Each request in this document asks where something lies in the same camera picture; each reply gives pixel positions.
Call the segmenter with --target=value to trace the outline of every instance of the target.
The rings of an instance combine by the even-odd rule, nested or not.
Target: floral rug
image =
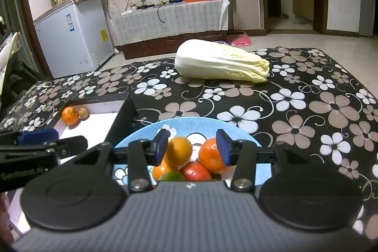
[[[251,134],[262,146],[285,141],[356,181],[364,206],[354,229],[375,242],[377,99],[322,51],[277,47],[255,53],[271,63],[267,83],[183,77],[175,71],[174,58],[136,62],[38,83],[0,127],[42,129],[68,99],[113,92],[132,95],[135,130],[174,117],[219,119]]]

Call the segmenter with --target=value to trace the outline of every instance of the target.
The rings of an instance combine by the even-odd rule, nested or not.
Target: red apple
[[[188,182],[199,182],[203,180],[211,180],[209,171],[197,162],[191,161],[185,167],[181,168],[179,172],[185,177]]]

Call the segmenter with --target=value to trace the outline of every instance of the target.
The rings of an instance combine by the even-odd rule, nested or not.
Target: refrigerator
[[[114,54],[101,0],[67,0],[34,26],[54,78],[95,71]]]

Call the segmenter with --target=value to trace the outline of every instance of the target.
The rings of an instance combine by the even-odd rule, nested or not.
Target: yellow sticker
[[[108,34],[105,29],[101,31],[101,36],[103,37],[104,42],[108,39]]]

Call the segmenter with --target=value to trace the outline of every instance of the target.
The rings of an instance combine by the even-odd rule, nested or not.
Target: green lime
[[[185,182],[185,177],[178,172],[164,173],[159,180],[167,180],[170,182]]]

